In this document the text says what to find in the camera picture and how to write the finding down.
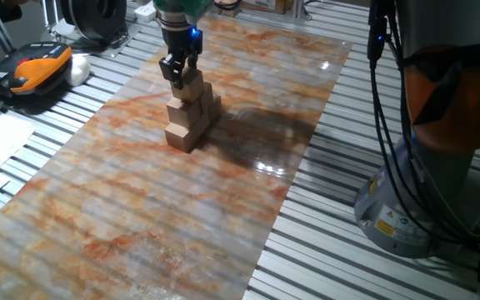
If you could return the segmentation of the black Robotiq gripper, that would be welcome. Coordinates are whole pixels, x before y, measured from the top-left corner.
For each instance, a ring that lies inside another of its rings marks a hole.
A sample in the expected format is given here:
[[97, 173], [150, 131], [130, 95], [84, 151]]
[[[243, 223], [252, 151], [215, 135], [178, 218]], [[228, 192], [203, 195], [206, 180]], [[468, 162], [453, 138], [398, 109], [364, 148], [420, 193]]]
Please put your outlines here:
[[165, 79], [175, 88], [182, 89], [185, 60], [190, 68], [198, 68], [198, 56], [203, 51], [203, 32], [186, 21], [161, 19], [160, 24], [167, 56], [159, 60], [159, 67]]

